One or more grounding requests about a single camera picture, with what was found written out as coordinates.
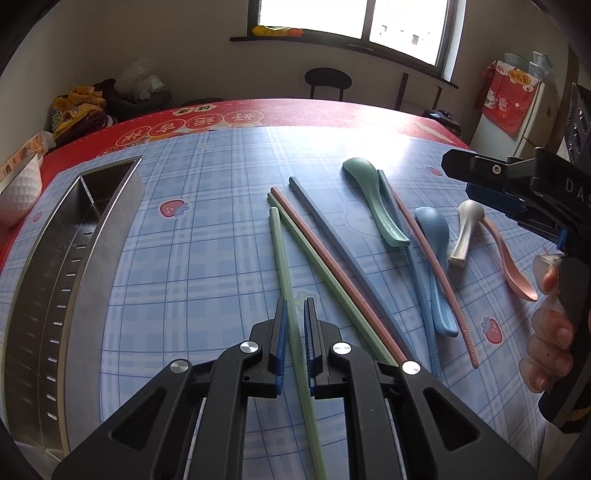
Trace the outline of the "right hand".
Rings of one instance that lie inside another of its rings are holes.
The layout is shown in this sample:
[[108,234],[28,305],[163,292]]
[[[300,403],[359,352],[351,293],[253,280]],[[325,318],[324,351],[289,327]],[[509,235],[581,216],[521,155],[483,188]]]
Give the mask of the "right hand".
[[520,374],[530,391],[541,393],[572,369],[569,348],[575,327],[558,300],[560,255],[537,256],[533,263],[534,276],[545,299],[534,312],[533,334],[526,346],[526,356],[519,363]]

